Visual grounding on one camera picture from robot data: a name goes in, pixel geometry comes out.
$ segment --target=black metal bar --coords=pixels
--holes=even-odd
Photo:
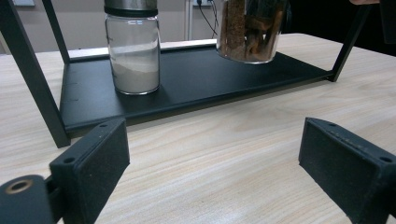
[[[61,52],[64,64],[70,63],[69,52],[67,46],[64,43],[64,36],[62,35],[61,27],[59,26],[58,19],[56,18],[55,10],[51,0],[42,0],[44,9],[46,9],[47,16],[49,17],[49,24],[52,28],[53,34],[55,35],[56,43],[58,44],[59,51]]]
[[[360,6],[358,13],[355,16],[354,21],[346,35],[346,40],[344,41],[344,45],[338,54],[337,60],[332,68],[332,72],[334,75],[329,77],[329,80],[332,82],[337,81],[340,76],[341,71],[343,70],[344,64],[347,61],[347,57],[349,56],[350,51],[355,45],[356,39],[358,39],[359,33],[361,32],[361,28],[366,22],[367,16],[369,15],[371,5]]]
[[[353,223],[395,214],[396,156],[326,120],[307,118],[300,165]]]
[[[32,45],[12,0],[0,1],[0,30],[32,93],[57,147],[70,145],[64,122],[55,104]]]

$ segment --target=metal frame leg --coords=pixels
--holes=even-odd
[[[343,70],[344,64],[347,61],[347,57],[349,56],[350,51],[355,45],[356,40],[358,39],[359,33],[361,32],[361,28],[366,22],[367,16],[369,15],[371,5],[360,6],[358,13],[354,21],[352,22],[352,26],[350,27],[346,40],[344,41],[344,45],[341,48],[340,53],[338,54],[337,60],[332,68],[333,75],[329,77],[329,80],[332,82],[337,81],[340,76],[341,70]]]
[[[64,121],[12,0],[0,1],[0,30],[57,147],[70,145]]]

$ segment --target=wooden table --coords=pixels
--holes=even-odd
[[[327,70],[340,48],[300,34],[278,44]],[[61,55],[37,58],[59,104]],[[336,83],[128,127],[131,165],[97,223],[348,223],[298,164],[304,118],[337,123],[396,154],[395,73],[395,57],[354,48]],[[56,148],[13,58],[0,56],[0,183],[49,176],[49,163],[65,150]]]

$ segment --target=screw hole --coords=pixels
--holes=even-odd
[[[381,161],[385,161],[385,162],[392,162],[392,160],[388,157],[380,157],[379,158]]]
[[[70,162],[72,162],[74,160],[75,160],[74,158],[67,158],[67,159],[64,160],[64,163],[70,163]]]
[[[29,189],[33,185],[33,180],[20,180],[17,181],[6,189],[7,194],[15,194]]]

